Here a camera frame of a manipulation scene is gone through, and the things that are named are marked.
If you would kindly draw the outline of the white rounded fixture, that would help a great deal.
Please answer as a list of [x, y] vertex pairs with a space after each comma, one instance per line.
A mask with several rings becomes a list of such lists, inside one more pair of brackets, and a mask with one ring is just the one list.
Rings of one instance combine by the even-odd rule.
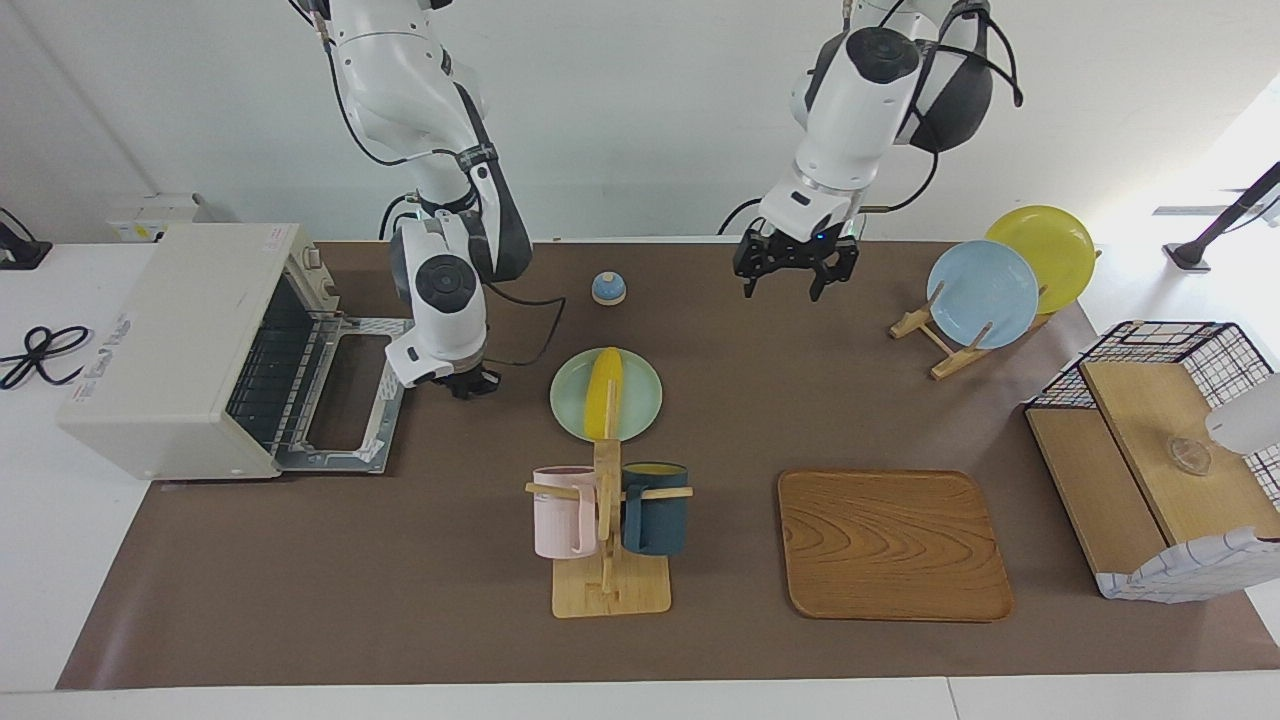
[[1204, 429], [1216, 445], [1240, 456], [1280, 445], [1280, 373], [1213, 409]]

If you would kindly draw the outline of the white box device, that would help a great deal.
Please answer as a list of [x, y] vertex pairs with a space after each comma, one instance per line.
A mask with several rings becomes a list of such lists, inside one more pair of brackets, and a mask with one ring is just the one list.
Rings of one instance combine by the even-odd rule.
[[127, 196], [118, 199], [105, 215], [115, 240], [125, 243], [154, 243], [170, 225], [212, 220], [200, 193]]

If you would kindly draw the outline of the clear glass dish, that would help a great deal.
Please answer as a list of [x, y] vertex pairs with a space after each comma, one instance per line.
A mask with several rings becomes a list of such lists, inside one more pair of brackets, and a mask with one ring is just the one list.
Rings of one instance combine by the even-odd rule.
[[1180, 471], [1193, 477], [1207, 477], [1212, 470], [1212, 450], [1204, 442], [1174, 436], [1167, 439], [1167, 452]]

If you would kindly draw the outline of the light blue plate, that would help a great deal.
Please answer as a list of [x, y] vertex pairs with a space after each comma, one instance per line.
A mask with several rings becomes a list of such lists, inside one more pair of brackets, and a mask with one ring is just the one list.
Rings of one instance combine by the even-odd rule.
[[1015, 250], [972, 240], [946, 250], [931, 268], [925, 296], [933, 323], [951, 341], [980, 350], [1021, 338], [1033, 323], [1039, 286]]

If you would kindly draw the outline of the wooden plate rack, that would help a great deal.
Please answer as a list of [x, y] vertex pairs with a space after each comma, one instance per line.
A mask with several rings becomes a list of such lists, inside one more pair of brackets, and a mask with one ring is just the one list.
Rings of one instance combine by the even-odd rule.
[[[1101, 258], [1101, 255], [1102, 251], [1098, 250], [1098, 259]], [[888, 334], [893, 340], [901, 340], [910, 334], [919, 333], [927, 337], [933, 345], [936, 345], [940, 348], [943, 357], [929, 369], [929, 375], [932, 379], [934, 380], [947, 379], [957, 374], [961, 369], [968, 368], [972, 364], [982, 360], [987, 355], [992, 354], [993, 351], [1000, 350], [1000, 348], [980, 350], [975, 348], [972, 345], [963, 346], [960, 343], [951, 341], [933, 323], [933, 316], [931, 313], [932, 304], [933, 301], [925, 297], [923, 305], [909, 313], [905, 313], [896, 323], [893, 323], [888, 328]], [[1052, 316], [1053, 314], [1047, 316], [1039, 316], [1038, 314], [1036, 314], [1036, 318], [1030, 324], [1030, 329], [1023, 337], [1036, 333], [1039, 328], [1047, 324], [1048, 320], [1052, 319]]]

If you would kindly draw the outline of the black stand base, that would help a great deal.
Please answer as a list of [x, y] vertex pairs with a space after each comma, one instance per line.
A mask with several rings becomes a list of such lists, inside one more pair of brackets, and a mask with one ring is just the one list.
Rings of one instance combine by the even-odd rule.
[[33, 270], [52, 251], [17, 215], [0, 206], [0, 270]]

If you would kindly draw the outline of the pink mug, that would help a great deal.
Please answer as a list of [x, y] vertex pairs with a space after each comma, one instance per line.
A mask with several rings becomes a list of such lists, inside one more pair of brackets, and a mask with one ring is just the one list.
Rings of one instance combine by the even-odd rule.
[[532, 471], [539, 486], [568, 489], [572, 496], [532, 496], [532, 547], [544, 559], [594, 556], [600, 548], [596, 516], [596, 475], [590, 466], [552, 466]]

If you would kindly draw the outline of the wooden mug tree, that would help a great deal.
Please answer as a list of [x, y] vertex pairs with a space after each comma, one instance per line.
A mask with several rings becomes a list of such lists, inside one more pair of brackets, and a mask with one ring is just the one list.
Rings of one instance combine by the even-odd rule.
[[[622, 546], [622, 450], [621, 438], [593, 442], [596, 475], [599, 551], [585, 559], [552, 562], [550, 610], [558, 619], [604, 618], [666, 612], [672, 606], [669, 565], [662, 556], [631, 553]], [[572, 492], [539, 486], [532, 479], [525, 492], [568, 498]], [[645, 500], [689, 498], [692, 489], [649, 489]]]

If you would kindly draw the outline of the pale green plate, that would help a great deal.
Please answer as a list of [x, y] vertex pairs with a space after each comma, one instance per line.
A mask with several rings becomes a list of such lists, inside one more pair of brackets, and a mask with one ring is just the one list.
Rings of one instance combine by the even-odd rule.
[[[588, 387], [602, 347], [582, 351], [567, 360], [556, 373], [549, 391], [550, 410], [559, 425], [571, 436], [588, 441], [584, 413]], [[620, 411], [620, 438], [631, 441], [644, 433], [658, 418], [663, 400], [660, 378], [654, 366], [626, 348], [620, 351], [623, 365], [623, 387]]]

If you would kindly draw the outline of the glass oven door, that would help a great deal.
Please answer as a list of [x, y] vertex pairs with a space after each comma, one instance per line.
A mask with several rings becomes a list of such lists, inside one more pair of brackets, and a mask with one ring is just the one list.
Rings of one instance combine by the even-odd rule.
[[339, 343], [348, 336], [380, 336], [398, 340], [413, 327], [402, 318], [360, 318], [343, 313], [314, 313], [314, 328], [306, 341], [300, 368], [282, 405], [282, 416], [262, 442], [280, 471], [367, 473], [385, 471], [396, 433], [404, 387], [388, 361], [372, 398], [361, 445], [353, 450], [319, 448], [308, 438], [319, 416], [323, 391], [333, 375]]

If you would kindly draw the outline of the black stand with pole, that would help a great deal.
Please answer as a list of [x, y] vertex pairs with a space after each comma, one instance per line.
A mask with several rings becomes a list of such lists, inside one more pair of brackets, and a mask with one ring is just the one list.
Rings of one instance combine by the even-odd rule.
[[1179, 270], [1207, 273], [1211, 266], [1204, 260], [1208, 246], [1221, 236], [1247, 227], [1257, 218], [1280, 208], [1280, 160], [1247, 187], [1226, 206], [1194, 240], [1185, 243], [1166, 243], [1162, 251]]

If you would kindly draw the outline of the yellow corn cob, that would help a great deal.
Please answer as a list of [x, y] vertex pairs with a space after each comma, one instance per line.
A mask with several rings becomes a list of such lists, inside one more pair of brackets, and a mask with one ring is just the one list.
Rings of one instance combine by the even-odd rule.
[[625, 366], [617, 347], [605, 347], [591, 365], [582, 410], [582, 432], [588, 439], [618, 439]]

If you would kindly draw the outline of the wooden serving tray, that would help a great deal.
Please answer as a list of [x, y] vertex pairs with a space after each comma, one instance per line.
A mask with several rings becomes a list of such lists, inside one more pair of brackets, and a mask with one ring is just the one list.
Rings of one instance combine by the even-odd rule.
[[955, 470], [792, 469], [776, 482], [804, 618], [997, 623], [1015, 600], [986, 497]]

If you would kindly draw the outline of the dark teal mug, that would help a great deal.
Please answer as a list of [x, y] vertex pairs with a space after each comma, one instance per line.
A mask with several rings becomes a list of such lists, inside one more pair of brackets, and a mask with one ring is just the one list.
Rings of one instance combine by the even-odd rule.
[[628, 462], [622, 466], [622, 546], [631, 553], [672, 556], [687, 537], [686, 498], [645, 500], [649, 489], [689, 487], [689, 469], [675, 462]]

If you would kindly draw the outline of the white checked cloth liner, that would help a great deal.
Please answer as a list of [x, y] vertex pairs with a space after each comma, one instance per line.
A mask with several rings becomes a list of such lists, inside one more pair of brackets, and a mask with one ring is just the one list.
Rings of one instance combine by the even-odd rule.
[[1252, 527], [1175, 544], [1130, 573], [1097, 573], [1107, 600], [1185, 603], [1212, 600], [1280, 579], [1280, 538]]

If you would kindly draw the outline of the brown table mat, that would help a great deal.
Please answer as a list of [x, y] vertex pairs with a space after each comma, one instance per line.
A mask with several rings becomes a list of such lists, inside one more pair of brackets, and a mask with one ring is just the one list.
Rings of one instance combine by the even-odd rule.
[[[151, 487], [61, 689], [741, 680], [1274, 670], [1248, 597], [1161, 605], [1096, 588], [1020, 402], [1094, 338], [1073, 307], [950, 380], [886, 329], [941, 243], [865, 243], [808, 297], [781, 272], [742, 296], [727, 245], [549, 243], [512, 286], [566, 295], [547, 356], [470, 401], [407, 393], [378, 477]], [[627, 297], [591, 299], [618, 272]], [[630, 461], [691, 471], [668, 612], [558, 620], [532, 552], [532, 469], [586, 462], [548, 404], [573, 355], [618, 345], [659, 373]], [[992, 624], [820, 621], [785, 588], [774, 483], [794, 468], [955, 470], [986, 497], [1015, 607]]]

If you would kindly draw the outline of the beige toaster oven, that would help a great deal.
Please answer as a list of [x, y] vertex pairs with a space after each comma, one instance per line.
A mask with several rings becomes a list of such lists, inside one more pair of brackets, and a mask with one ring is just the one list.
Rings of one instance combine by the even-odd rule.
[[296, 223], [169, 227], [58, 425], [143, 482], [279, 477], [229, 406], [270, 307], [303, 340], [323, 313], [316, 286], [333, 278], [302, 270], [307, 243]]

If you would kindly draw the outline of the yellow plate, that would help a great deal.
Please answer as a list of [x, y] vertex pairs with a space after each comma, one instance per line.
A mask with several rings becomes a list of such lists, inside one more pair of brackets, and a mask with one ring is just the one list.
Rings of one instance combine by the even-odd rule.
[[1060, 208], [1014, 209], [989, 225], [984, 237], [1012, 249], [1034, 272], [1039, 316], [1075, 302], [1093, 279], [1098, 250], [1091, 233]]

